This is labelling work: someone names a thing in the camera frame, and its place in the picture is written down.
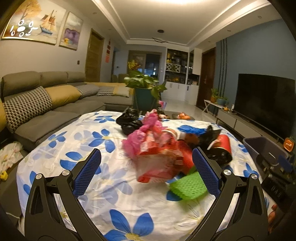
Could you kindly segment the green foam fruit net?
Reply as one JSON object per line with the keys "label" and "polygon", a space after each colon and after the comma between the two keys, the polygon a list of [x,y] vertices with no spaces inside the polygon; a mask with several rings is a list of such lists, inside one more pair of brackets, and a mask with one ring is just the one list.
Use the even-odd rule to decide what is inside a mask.
{"label": "green foam fruit net", "polygon": [[194,200],[204,196],[207,192],[200,174],[194,172],[170,182],[166,199],[169,201]]}

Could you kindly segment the red cylindrical tube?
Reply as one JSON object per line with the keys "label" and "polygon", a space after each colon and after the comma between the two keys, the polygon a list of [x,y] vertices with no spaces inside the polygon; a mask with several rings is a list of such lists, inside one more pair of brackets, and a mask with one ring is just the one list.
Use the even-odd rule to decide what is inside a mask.
{"label": "red cylindrical tube", "polygon": [[224,166],[232,161],[230,140],[227,135],[219,135],[205,151],[206,156]]}

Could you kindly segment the red plastic bag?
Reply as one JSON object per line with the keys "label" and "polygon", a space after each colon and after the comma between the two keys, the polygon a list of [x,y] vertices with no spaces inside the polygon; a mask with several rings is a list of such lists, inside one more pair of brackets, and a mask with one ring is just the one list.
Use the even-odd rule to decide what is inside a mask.
{"label": "red plastic bag", "polygon": [[163,147],[152,146],[135,159],[135,172],[140,183],[160,183],[176,175],[189,174],[194,164],[192,149],[184,140],[173,141]]}

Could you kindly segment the blue foam fruit net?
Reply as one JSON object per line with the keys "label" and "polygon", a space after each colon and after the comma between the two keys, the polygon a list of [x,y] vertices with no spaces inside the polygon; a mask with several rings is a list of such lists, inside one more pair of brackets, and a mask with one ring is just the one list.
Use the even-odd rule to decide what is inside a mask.
{"label": "blue foam fruit net", "polygon": [[182,125],[182,126],[179,126],[177,129],[180,132],[188,133],[188,134],[194,134],[194,135],[197,135],[197,136],[200,136],[200,135],[204,134],[207,131],[206,128],[196,128],[196,127],[189,126],[189,125]]}

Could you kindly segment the orange white paper cup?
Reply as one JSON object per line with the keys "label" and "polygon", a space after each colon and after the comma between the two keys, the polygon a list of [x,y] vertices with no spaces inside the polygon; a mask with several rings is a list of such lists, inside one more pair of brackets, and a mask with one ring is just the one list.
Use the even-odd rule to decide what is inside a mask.
{"label": "orange white paper cup", "polygon": [[162,132],[169,133],[172,135],[176,140],[185,140],[186,133],[181,132],[180,130],[174,129],[174,128],[166,128],[162,130]]}

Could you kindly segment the pink plastic bag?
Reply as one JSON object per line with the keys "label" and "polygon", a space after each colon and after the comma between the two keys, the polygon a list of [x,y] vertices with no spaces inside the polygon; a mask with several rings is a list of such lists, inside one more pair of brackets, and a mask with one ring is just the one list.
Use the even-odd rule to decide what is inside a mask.
{"label": "pink plastic bag", "polygon": [[163,125],[163,120],[159,117],[159,113],[156,109],[146,112],[144,117],[140,120],[143,126],[126,136],[122,141],[124,152],[132,160],[137,159],[140,153],[148,152],[149,148],[145,147],[145,143],[147,141],[155,142],[162,134],[162,130],[167,128]]}

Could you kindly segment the grey tv cabinet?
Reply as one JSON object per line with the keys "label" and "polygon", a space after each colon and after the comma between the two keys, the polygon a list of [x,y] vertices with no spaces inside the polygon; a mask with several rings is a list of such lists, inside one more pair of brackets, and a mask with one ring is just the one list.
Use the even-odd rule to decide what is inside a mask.
{"label": "grey tv cabinet", "polygon": [[275,136],[272,133],[266,132],[265,130],[262,130],[258,126],[252,124],[251,122],[248,122],[242,117],[231,112],[224,111],[223,109],[218,110],[217,120],[223,122],[244,138],[255,138],[263,136],[275,143],[283,143],[283,139]]}

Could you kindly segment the floral blue white tablecloth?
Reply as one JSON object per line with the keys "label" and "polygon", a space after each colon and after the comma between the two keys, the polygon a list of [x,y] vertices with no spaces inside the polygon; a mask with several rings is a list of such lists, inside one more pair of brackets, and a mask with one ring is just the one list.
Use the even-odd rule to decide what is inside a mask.
{"label": "floral blue white tablecloth", "polygon": [[[45,139],[20,162],[16,181],[24,219],[31,186],[37,174],[58,176],[64,170],[72,170],[78,162],[86,160],[93,149],[98,149],[101,163],[78,201],[101,232],[101,240],[188,240],[209,211],[215,196],[207,192],[194,200],[167,200],[169,183],[198,172],[195,164],[189,174],[180,173],[166,182],[138,182],[135,160],[129,158],[122,148],[126,135],[116,123],[121,115],[113,111],[84,114]],[[221,169],[228,169],[241,177],[255,174],[262,184],[262,176],[245,146],[223,127],[196,120],[163,120],[163,125],[174,129],[182,125],[206,128],[207,131],[200,136],[186,133],[184,140],[192,151],[200,147],[204,153],[219,135],[227,135],[232,161],[220,166]],[[155,142],[147,141],[145,147],[163,147],[173,141],[176,139],[172,135],[162,132]],[[274,200],[262,191],[268,220],[273,212]],[[229,224],[238,196],[234,194],[219,230]],[[54,197],[66,227],[74,230],[60,196],[55,194]]]}

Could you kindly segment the black television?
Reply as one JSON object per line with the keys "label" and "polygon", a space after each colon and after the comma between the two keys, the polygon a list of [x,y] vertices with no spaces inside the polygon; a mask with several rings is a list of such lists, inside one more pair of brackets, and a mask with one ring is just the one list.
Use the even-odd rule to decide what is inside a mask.
{"label": "black television", "polygon": [[295,121],[295,80],[238,74],[234,111],[281,139],[289,137]]}

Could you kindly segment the small potted plants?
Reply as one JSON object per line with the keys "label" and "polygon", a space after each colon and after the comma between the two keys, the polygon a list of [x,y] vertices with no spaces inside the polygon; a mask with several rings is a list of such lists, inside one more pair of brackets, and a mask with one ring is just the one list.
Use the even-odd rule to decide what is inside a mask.
{"label": "small potted plants", "polygon": [[228,99],[227,97],[220,96],[218,89],[212,88],[210,101],[217,105],[226,106]]}

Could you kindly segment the small white side table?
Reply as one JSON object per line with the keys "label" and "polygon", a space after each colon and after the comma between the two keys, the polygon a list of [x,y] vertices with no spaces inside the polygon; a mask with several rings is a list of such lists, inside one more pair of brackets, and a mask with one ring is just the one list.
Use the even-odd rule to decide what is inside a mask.
{"label": "small white side table", "polygon": [[204,99],[204,104],[205,104],[205,108],[203,109],[203,112],[204,113],[209,113],[209,110],[208,110],[208,107],[211,105],[211,106],[214,106],[215,108],[219,108],[219,109],[223,109],[224,106],[222,105],[218,105],[216,103],[213,103],[211,102],[210,100],[205,100]]}

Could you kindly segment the houndstooth cushion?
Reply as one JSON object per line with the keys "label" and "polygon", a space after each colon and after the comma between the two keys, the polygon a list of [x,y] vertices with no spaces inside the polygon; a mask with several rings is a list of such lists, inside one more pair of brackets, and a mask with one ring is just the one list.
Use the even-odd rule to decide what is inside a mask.
{"label": "houndstooth cushion", "polygon": [[17,95],[4,102],[6,127],[14,133],[19,126],[51,109],[51,97],[42,86]]}

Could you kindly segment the grey sectional sofa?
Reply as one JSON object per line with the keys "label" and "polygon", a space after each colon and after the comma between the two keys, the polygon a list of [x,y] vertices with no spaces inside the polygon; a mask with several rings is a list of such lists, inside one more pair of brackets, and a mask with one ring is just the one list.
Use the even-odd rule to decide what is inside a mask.
{"label": "grey sectional sofa", "polygon": [[88,82],[85,73],[26,71],[1,78],[1,142],[31,151],[86,113],[122,112],[133,104],[123,83]]}

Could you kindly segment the plate of oranges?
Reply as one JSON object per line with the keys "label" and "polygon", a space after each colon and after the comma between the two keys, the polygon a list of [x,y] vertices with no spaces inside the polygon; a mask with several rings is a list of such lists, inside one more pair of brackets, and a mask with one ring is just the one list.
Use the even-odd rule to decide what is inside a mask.
{"label": "plate of oranges", "polygon": [[185,113],[179,113],[177,115],[177,119],[179,119],[179,120],[192,120],[192,121],[195,120],[193,117],[191,117],[191,116],[189,116],[189,115],[187,115]]}

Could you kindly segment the yellow cushion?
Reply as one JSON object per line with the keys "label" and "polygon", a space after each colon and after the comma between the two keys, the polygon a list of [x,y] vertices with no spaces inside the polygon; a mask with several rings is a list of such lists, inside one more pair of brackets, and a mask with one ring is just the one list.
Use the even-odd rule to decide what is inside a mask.
{"label": "yellow cushion", "polygon": [[48,92],[52,100],[52,109],[59,108],[69,103],[77,101],[81,93],[72,85],[61,85],[47,87],[45,90]]}

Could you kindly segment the black plastic bag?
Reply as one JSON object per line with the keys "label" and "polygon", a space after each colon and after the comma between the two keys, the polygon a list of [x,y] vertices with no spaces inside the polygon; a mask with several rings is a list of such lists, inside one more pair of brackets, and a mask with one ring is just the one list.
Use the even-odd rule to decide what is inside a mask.
{"label": "black plastic bag", "polygon": [[121,130],[126,136],[143,126],[138,110],[131,107],[125,109],[122,115],[116,119],[116,123],[121,126]]}

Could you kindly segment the dark entrance door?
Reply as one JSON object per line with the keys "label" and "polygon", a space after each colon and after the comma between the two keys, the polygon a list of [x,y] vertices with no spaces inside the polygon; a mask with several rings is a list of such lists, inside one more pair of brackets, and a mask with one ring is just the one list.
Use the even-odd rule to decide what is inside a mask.
{"label": "dark entrance door", "polygon": [[216,48],[212,48],[202,54],[201,75],[199,78],[199,91],[196,107],[205,108],[204,100],[210,100],[214,85],[216,63]]}

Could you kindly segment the wooden door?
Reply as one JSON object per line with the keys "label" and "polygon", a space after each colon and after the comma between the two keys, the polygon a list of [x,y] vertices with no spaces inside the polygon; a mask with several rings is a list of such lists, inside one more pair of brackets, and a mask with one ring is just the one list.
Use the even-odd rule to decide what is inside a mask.
{"label": "wooden door", "polygon": [[87,82],[100,81],[103,47],[104,38],[95,30],[91,29],[85,62]]}

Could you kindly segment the green potted plant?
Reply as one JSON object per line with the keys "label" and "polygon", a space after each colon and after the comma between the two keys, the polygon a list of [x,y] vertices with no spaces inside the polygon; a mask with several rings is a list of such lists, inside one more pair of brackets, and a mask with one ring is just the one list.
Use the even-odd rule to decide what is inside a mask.
{"label": "green potted plant", "polygon": [[167,89],[166,82],[159,84],[156,78],[136,70],[130,71],[128,75],[125,77],[125,84],[134,90],[133,107],[142,112],[155,109],[161,99],[161,93]]}

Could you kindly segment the display cabinet shelving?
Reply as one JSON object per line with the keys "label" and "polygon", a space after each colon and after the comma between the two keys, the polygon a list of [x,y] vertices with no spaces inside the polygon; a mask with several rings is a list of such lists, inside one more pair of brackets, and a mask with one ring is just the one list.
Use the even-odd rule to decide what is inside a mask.
{"label": "display cabinet shelving", "polygon": [[188,52],[167,49],[165,80],[178,84],[186,83]]}

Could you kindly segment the purple abstract painting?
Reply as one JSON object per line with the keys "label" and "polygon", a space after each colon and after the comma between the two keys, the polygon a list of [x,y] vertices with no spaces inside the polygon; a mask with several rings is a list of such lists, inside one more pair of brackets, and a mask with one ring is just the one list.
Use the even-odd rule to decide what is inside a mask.
{"label": "purple abstract painting", "polygon": [[72,50],[78,49],[83,20],[69,12],[64,23],[59,46]]}

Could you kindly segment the sailboat painting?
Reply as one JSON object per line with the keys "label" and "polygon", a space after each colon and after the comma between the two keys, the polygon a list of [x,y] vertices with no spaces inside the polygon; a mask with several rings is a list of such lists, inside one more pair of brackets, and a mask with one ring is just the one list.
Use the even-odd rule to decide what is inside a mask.
{"label": "sailboat painting", "polygon": [[2,39],[55,45],[66,9],[46,0],[26,0],[14,12]]}

